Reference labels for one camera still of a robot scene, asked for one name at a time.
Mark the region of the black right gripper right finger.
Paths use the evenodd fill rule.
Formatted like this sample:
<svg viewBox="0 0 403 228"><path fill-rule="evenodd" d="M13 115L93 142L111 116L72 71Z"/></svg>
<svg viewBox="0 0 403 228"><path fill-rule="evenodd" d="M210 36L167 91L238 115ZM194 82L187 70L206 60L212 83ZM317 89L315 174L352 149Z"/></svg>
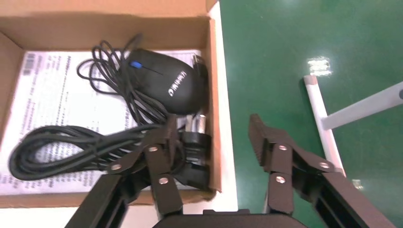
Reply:
<svg viewBox="0 0 403 228"><path fill-rule="evenodd" d="M265 212L296 223L294 192L309 202L329 228L391 228L393 223L334 164L299 147L282 129L249 117L249 140L269 174Z"/></svg>

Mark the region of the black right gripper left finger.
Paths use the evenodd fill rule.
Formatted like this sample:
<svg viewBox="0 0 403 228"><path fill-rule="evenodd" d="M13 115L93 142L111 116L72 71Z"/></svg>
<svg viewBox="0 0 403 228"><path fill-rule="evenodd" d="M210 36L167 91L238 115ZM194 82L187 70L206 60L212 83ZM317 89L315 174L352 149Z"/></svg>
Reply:
<svg viewBox="0 0 403 228"><path fill-rule="evenodd" d="M76 210L67 228L119 228L129 205L151 187L160 219L183 214L183 202L171 166L177 143L177 120L150 130L133 152L113 162Z"/></svg>

